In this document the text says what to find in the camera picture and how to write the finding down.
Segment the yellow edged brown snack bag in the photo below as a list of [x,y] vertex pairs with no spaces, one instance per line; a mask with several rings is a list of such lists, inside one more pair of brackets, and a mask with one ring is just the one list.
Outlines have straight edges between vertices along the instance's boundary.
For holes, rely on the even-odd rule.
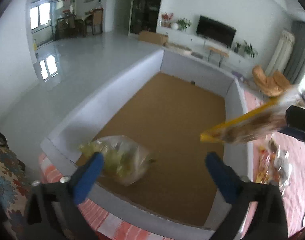
[[298,88],[293,87],[242,116],[202,132],[200,140],[230,144],[257,140],[286,126],[287,109],[299,102]]

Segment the clear bag green snacks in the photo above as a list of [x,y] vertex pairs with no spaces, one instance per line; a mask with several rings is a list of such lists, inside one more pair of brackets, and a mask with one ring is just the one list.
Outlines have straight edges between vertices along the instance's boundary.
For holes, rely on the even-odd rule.
[[124,135],[102,137],[79,145],[78,150],[82,153],[80,161],[88,160],[96,152],[101,153],[104,157],[103,176],[123,186],[140,180],[155,162],[144,146]]

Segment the red white striped tablecloth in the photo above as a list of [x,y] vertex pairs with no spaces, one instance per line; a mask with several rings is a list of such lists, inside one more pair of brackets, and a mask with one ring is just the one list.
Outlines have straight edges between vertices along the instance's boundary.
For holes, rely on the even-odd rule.
[[[40,167],[45,181],[58,181],[62,174],[75,170],[81,156],[78,133],[70,133],[75,124],[85,124],[84,116],[99,106],[93,103],[53,131],[41,144]],[[238,175],[260,183],[275,179],[279,183],[291,235],[301,228],[305,207],[305,145],[287,135],[268,134],[245,144],[227,144],[223,161]],[[228,205],[217,193],[208,201],[211,210],[203,218],[204,226],[194,226],[181,219],[163,215],[153,208],[93,186],[79,210],[90,226],[108,238],[121,233],[121,227],[137,228],[147,239],[209,239],[228,213]]]

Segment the orange lounge chair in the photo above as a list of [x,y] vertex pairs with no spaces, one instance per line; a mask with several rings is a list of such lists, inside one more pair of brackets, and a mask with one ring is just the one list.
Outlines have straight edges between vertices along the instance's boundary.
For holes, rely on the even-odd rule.
[[256,65],[252,69],[254,83],[266,96],[271,98],[278,97],[286,90],[290,89],[292,85],[289,80],[278,70],[272,76],[267,76],[260,65]]

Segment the floral patterned cushion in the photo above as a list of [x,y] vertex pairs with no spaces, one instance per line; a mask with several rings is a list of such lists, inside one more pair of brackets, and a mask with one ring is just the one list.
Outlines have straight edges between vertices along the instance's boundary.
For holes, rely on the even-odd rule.
[[0,219],[14,239],[24,239],[24,210],[30,191],[24,169],[0,132]]

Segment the green potted plant right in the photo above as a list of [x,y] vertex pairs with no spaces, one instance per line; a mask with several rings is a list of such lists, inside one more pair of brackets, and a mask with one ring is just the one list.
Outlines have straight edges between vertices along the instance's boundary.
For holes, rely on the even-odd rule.
[[256,49],[253,48],[251,43],[244,41],[244,57],[256,58],[259,55]]

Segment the green potted plant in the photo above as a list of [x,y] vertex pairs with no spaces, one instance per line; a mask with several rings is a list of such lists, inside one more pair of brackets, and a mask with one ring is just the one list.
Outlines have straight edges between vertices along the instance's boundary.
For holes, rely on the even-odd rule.
[[244,57],[256,58],[259,55],[256,49],[253,48],[251,43],[244,41]]
[[187,31],[187,29],[191,26],[191,20],[186,18],[180,18],[176,23],[181,31]]

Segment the large white cardboard box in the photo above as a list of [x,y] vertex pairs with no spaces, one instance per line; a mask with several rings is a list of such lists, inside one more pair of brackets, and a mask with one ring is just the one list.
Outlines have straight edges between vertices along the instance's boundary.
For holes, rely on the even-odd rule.
[[74,173],[78,146],[95,137],[126,136],[156,162],[120,186],[96,183],[81,213],[110,239],[210,239],[230,206],[204,166],[216,151],[240,176],[253,177],[253,146],[203,144],[200,133],[247,113],[236,77],[201,60],[158,50],[108,80],[41,142],[46,181]]

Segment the small wooden bench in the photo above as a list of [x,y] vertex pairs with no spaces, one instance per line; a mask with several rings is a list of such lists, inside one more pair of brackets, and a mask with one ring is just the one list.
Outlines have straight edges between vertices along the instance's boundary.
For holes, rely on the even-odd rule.
[[223,50],[217,49],[212,46],[208,46],[207,49],[209,50],[207,61],[208,62],[210,61],[213,54],[217,54],[217,55],[219,55],[219,62],[218,62],[219,67],[221,67],[221,64],[222,64],[224,58],[229,58],[229,54]]

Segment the black flat television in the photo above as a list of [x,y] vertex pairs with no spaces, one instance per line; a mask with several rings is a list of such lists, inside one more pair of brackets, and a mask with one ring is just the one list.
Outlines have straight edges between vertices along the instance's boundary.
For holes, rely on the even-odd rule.
[[235,33],[235,28],[202,15],[196,29],[197,35],[217,41],[227,48],[231,48]]

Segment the white tv cabinet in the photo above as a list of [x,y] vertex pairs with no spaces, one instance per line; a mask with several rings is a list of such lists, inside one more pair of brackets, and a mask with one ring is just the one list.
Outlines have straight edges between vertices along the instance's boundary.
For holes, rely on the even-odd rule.
[[210,47],[223,51],[228,54],[228,57],[224,57],[222,61],[222,64],[227,67],[248,68],[254,65],[252,60],[236,54],[234,51],[227,49],[219,43],[199,37],[197,35],[189,34],[184,31],[172,30],[171,28],[166,27],[157,27],[156,32],[168,35],[169,42],[188,47],[193,52],[202,54],[206,58],[208,58]]

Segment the green potted plant left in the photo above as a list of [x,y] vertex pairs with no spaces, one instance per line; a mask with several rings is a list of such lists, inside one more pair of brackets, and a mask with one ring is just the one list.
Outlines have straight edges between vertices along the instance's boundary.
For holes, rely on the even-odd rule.
[[186,18],[180,18],[176,23],[181,31],[187,31],[187,29],[191,26],[191,20]]

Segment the dining table with chairs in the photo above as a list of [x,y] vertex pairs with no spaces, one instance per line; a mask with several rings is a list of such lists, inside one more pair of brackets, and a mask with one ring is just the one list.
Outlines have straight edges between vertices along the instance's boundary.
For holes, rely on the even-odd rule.
[[70,10],[64,10],[63,16],[55,21],[55,40],[63,38],[73,38],[78,35],[87,36],[88,27],[91,28],[91,34],[102,34],[104,23],[104,9],[99,7],[85,12],[84,18],[77,18]]

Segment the red flower vase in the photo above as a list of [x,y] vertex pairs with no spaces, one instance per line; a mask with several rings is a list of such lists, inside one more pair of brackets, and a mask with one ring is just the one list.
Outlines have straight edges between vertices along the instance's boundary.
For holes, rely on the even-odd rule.
[[173,13],[163,13],[161,14],[162,23],[161,26],[169,28],[171,25],[171,20],[173,18]]

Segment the dark glass cabinet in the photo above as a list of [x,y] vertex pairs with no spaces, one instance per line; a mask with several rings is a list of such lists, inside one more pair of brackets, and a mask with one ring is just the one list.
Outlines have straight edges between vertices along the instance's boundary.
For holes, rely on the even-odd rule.
[[129,33],[155,32],[161,0],[132,0]]

